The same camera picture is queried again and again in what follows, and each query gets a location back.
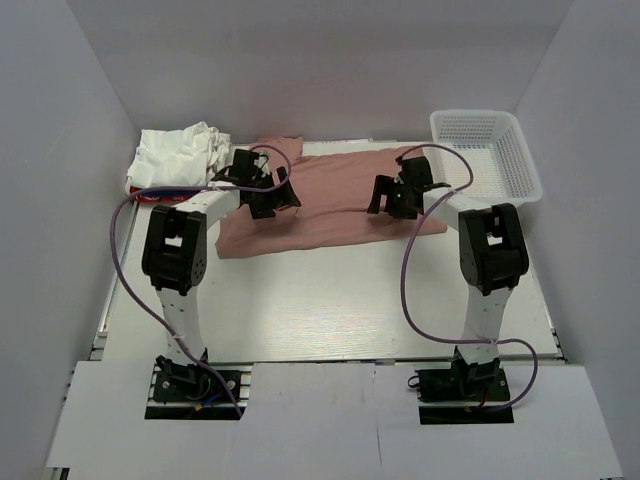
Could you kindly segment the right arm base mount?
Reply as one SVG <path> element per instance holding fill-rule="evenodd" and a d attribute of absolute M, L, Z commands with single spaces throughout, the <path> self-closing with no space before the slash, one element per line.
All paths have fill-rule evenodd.
<path fill-rule="evenodd" d="M 407 387 L 417 393 L 421 425 L 513 424 L 511 407 L 497 410 L 511 400 L 503 368 L 489 380 L 464 385 L 453 367 L 416 370 Z"/>

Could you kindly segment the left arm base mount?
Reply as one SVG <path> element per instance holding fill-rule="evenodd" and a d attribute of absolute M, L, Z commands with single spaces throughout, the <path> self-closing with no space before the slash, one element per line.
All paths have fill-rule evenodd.
<path fill-rule="evenodd" d="M 211 372 L 186 383 L 155 366 L 144 414 L 145 420 L 238 421 L 239 416 L 225 387 Z"/>

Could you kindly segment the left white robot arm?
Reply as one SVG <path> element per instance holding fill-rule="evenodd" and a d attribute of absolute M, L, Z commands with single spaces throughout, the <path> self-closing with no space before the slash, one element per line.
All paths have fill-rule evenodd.
<path fill-rule="evenodd" d="M 211 387 L 212 374 L 199 323 L 197 290 L 207 269 L 209 229 L 242 206 L 254 220 L 270 219 L 285 207 L 299 207 L 290 183 L 292 164 L 284 160 L 268 169 L 269 155 L 256 147 L 234 151 L 232 163 L 213 176 L 202 191 L 173 206 L 152 209 L 145 239 L 142 271 L 149 278 L 168 326 L 167 354 L 157 366 L 188 398 L 199 399 Z"/>

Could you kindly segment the pink t-shirt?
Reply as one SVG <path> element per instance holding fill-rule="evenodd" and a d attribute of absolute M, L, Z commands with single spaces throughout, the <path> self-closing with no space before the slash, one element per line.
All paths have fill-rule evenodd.
<path fill-rule="evenodd" d="M 305 156 L 300 137 L 257 142 L 287 155 L 293 166 L 291 184 L 301 206 L 260 220 L 251 217 L 247 206 L 229 213 L 219 222 L 219 258 L 385 241 L 408 237 L 415 230 L 414 220 L 367 213 L 375 177 L 396 175 L 395 159 L 403 148 Z"/>

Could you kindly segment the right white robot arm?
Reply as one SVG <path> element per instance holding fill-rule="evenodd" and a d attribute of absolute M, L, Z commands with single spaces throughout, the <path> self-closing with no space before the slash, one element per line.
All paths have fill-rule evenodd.
<path fill-rule="evenodd" d="M 431 341 L 452 345 L 451 384 L 461 397 L 472 399 L 499 372 L 498 345 L 506 304 L 520 278 L 529 270 L 529 256 L 517 208 L 490 205 L 463 194 L 471 184 L 453 188 L 435 183 L 424 157 L 398 157 L 400 172 L 375 178 L 369 214 L 385 212 L 396 219 L 416 219 L 421 229 L 434 217 L 458 232 L 459 265 L 468 285 L 463 333 L 458 340 L 430 335 L 411 318 L 406 296 L 408 260 L 416 234 L 410 237 L 401 264 L 400 298 L 409 326 Z"/>

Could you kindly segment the white t-shirt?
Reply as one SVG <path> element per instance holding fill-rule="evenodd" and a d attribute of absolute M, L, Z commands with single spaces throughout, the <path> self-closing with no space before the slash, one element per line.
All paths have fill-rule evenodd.
<path fill-rule="evenodd" d="M 231 135 L 201 121 L 182 130 L 143 129 L 125 190 L 204 186 L 230 162 Z"/>

